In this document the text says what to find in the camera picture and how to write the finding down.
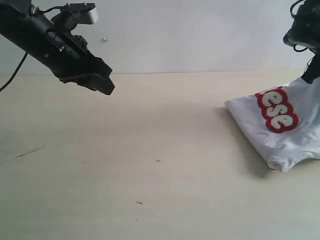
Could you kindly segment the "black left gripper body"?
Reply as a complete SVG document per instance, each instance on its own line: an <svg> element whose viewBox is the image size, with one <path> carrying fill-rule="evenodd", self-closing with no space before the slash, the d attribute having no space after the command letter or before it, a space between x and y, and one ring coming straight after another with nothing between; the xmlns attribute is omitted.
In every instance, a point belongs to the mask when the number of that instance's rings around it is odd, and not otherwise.
<svg viewBox="0 0 320 240"><path fill-rule="evenodd" d="M51 22L37 24L37 60L63 83L104 85L105 62L91 54L86 40Z"/></svg>

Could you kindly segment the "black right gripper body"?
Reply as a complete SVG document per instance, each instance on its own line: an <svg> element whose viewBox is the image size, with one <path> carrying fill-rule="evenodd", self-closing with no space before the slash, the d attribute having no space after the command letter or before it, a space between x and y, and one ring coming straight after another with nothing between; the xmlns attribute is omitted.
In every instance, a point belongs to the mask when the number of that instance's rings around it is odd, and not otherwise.
<svg viewBox="0 0 320 240"><path fill-rule="evenodd" d="M297 0L289 8L292 26L283 37L283 43L297 53L310 50L320 53L320 1Z"/></svg>

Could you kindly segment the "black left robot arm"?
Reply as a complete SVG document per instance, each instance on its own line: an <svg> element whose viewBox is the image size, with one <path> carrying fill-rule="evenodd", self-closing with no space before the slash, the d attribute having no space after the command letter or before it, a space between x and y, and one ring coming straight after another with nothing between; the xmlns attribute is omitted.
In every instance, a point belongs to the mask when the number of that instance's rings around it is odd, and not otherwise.
<svg viewBox="0 0 320 240"><path fill-rule="evenodd" d="M40 10L30 0L0 2L0 34L25 51L62 83L75 83L91 91L111 95L112 69L88 49L77 25L93 25L99 19L93 2L67 3Z"/></svg>

